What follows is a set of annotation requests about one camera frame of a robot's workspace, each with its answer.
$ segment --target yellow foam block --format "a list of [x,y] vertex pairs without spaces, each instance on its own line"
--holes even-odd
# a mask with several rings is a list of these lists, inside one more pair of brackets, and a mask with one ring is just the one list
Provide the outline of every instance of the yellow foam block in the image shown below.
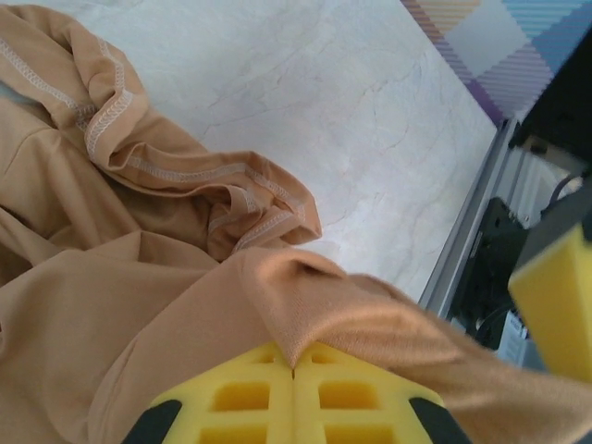
[[[141,432],[158,435],[154,424],[166,423],[163,415],[168,415],[163,438],[151,442],[430,444],[410,403],[417,399],[446,412],[432,390],[341,351],[316,343],[292,371],[270,343],[163,393],[151,404],[153,416],[144,418],[149,428]],[[156,410],[171,402],[173,412]],[[430,416],[434,424],[438,416]],[[437,421],[437,430],[443,426]]]
[[514,272],[509,287],[549,371],[592,382],[592,246],[582,226]]

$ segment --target plaid cloth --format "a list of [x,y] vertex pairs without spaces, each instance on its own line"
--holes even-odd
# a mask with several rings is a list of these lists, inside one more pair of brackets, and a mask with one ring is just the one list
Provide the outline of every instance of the plaid cloth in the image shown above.
[[523,116],[592,22],[592,0],[401,0],[494,123]]

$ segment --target metal edge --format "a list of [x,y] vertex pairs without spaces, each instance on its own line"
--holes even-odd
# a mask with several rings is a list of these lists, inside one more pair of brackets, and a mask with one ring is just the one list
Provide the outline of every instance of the metal edge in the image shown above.
[[418,301],[421,307],[438,317],[448,317],[452,296],[475,240],[481,217],[487,208],[487,202],[500,184],[503,167],[508,162],[509,142],[518,121],[513,119],[504,123],[489,146],[486,158]]

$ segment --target white marble surface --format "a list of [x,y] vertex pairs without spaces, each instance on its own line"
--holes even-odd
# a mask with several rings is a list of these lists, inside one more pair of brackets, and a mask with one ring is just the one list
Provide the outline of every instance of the white marble surface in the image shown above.
[[419,298],[495,130],[398,0],[26,3],[124,50],[209,149],[304,182],[324,226],[305,248]]

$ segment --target beige garment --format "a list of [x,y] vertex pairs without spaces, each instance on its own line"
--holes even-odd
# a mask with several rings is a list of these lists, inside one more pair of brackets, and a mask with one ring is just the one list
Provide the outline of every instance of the beige garment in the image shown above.
[[0,439],[120,442],[147,404],[275,340],[320,340],[426,385],[478,443],[572,443],[592,389],[511,368],[390,285],[283,247],[309,192],[209,154],[71,18],[0,7]]

